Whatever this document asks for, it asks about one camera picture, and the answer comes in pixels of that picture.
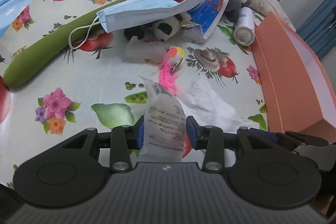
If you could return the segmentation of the translucent printed plastic packet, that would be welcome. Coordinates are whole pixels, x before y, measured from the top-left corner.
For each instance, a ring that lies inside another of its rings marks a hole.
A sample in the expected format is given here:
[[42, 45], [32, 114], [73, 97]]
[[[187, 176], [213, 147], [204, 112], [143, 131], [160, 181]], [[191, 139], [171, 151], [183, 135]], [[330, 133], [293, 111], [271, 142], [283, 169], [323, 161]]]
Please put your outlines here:
[[180, 162], [186, 116], [179, 100], [160, 84], [144, 79], [148, 96], [143, 118], [143, 145], [138, 161]]

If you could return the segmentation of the blue surgical face mask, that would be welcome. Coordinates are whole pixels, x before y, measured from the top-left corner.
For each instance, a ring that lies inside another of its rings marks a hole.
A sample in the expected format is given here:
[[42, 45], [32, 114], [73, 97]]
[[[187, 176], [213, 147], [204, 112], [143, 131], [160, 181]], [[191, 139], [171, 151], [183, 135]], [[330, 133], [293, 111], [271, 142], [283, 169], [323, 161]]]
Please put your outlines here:
[[187, 12], [203, 4], [206, 0], [126, 0], [96, 12], [96, 16], [86, 26], [76, 27], [68, 36], [68, 45], [72, 50], [79, 46], [72, 45], [72, 35], [80, 29], [90, 30], [101, 25], [110, 33], [123, 28], [140, 26], [156, 20], [165, 19], [181, 12]]

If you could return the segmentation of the blue white plastic bag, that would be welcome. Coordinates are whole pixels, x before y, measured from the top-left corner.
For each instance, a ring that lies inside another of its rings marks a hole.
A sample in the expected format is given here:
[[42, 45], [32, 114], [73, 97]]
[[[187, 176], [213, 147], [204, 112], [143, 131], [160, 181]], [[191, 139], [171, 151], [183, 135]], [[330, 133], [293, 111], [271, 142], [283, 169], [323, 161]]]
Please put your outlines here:
[[229, 0], [205, 0], [199, 7], [190, 10], [191, 22], [197, 24], [183, 31], [183, 37], [193, 43], [204, 43], [210, 37]]

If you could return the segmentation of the salmon pink cardboard box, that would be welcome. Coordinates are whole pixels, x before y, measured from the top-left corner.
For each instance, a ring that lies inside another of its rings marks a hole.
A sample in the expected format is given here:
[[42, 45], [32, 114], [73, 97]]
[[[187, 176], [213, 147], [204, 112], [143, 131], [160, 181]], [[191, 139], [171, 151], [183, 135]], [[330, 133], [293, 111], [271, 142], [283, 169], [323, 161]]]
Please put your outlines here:
[[269, 130], [335, 142], [335, 94], [316, 54], [270, 12], [255, 28], [252, 51], [264, 93]]

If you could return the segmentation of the pink feather cat toy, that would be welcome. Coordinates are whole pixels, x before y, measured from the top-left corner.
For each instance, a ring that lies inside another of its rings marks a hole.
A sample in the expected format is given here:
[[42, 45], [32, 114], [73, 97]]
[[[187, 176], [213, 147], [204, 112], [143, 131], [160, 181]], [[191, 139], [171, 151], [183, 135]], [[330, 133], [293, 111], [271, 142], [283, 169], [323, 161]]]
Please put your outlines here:
[[174, 96], [177, 95], [178, 91], [181, 91], [176, 84], [178, 78], [177, 71], [183, 65], [185, 58], [186, 54], [184, 50], [181, 47], [173, 46], [168, 48], [161, 63], [158, 78], [159, 84]]

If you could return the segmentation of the white tissue under panda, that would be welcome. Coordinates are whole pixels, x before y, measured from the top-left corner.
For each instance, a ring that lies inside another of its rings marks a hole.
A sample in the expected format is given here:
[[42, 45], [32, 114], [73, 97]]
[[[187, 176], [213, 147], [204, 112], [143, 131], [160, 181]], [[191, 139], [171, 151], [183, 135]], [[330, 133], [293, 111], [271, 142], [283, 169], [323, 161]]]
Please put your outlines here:
[[136, 59], [147, 59], [154, 63], [162, 63], [167, 52], [163, 42], [144, 42], [132, 37], [125, 47], [125, 56]]

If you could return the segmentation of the white spray can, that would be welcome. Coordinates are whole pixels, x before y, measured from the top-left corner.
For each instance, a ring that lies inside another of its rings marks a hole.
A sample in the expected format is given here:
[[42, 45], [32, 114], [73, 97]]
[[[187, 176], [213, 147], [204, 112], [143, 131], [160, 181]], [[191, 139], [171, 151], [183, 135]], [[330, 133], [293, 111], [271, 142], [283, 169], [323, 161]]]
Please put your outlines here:
[[235, 23], [234, 39], [241, 46], [250, 46], [255, 41], [255, 37], [253, 12], [248, 7], [242, 7]]

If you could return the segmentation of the green long massage brush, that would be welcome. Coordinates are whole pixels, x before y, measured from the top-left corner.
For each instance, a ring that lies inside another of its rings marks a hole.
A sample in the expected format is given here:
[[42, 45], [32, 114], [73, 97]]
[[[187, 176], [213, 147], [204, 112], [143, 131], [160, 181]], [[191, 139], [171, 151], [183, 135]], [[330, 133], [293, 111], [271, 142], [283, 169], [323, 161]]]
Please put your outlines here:
[[8, 88], [32, 79], [59, 52], [68, 38], [84, 35], [96, 12], [124, 0], [33, 0], [1, 37], [1, 77]]

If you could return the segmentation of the small panda plush toy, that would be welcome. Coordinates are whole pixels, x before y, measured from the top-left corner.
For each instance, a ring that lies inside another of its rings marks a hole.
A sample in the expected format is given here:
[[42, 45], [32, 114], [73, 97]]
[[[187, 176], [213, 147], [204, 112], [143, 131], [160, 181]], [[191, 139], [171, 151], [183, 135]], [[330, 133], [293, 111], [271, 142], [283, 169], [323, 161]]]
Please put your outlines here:
[[165, 42], [177, 34], [183, 24], [189, 23], [190, 18], [191, 17], [187, 12], [181, 12], [166, 19], [157, 20], [141, 26], [126, 28], [124, 29], [123, 34], [128, 40], [132, 37], [142, 40], [145, 35], [151, 31], [156, 40]]

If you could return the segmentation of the blue curtain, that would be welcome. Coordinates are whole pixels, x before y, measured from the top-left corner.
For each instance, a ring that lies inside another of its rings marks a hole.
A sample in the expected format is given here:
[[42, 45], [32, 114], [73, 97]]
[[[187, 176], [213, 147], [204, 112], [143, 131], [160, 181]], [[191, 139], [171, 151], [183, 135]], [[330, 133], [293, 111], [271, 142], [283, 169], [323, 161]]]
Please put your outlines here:
[[335, 47], [335, 0], [324, 0], [297, 34], [323, 59]]

